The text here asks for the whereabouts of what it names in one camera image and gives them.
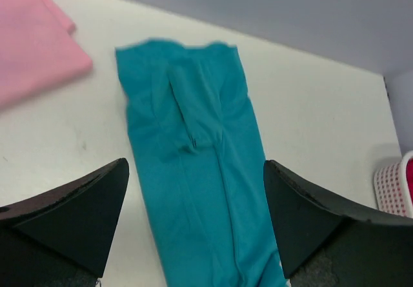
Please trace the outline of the crimson red t shirt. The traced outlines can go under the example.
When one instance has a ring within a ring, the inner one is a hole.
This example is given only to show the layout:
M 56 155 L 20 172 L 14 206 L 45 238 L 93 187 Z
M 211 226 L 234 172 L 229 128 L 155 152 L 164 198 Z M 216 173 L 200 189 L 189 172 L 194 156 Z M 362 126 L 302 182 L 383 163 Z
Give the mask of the crimson red t shirt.
M 412 218 L 412 154 L 410 152 L 401 160 L 400 174 L 406 213 L 408 217 Z

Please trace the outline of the folded pink t shirt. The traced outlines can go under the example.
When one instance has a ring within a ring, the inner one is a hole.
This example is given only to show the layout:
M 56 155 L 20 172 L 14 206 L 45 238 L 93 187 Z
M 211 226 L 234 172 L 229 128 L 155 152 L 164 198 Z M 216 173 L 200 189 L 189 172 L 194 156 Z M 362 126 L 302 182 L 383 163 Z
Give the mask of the folded pink t shirt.
M 76 25 L 52 0 L 1 0 L 1 106 L 73 81 L 92 60 Z

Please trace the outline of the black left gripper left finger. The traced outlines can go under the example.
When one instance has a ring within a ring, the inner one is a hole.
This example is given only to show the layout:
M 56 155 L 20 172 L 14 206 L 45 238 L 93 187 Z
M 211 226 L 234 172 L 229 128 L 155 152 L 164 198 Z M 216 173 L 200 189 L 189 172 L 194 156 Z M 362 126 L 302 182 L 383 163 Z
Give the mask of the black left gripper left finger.
M 125 158 L 1 207 L 1 286 L 99 286 L 129 178 Z

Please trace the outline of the teal t shirt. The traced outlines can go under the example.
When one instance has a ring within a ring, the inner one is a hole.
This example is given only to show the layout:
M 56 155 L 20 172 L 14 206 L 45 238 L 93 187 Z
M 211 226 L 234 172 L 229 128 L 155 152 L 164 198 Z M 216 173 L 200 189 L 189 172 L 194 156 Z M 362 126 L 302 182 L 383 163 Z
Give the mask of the teal t shirt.
M 286 286 L 235 46 L 118 48 L 128 136 L 169 286 Z

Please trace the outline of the white plastic basket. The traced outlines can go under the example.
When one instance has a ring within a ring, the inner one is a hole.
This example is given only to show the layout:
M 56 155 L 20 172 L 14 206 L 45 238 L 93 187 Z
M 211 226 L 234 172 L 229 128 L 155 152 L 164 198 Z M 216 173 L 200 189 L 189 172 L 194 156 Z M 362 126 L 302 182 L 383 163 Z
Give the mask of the white plastic basket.
M 378 168 L 374 173 L 373 183 L 380 211 L 408 217 L 400 180 L 401 160 Z

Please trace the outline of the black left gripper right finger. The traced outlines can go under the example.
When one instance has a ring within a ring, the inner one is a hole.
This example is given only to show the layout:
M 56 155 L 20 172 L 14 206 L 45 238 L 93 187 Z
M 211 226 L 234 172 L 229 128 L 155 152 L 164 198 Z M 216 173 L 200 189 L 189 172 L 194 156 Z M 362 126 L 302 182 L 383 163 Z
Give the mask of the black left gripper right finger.
M 276 161 L 264 185 L 292 286 L 411 286 L 412 219 L 364 206 Z

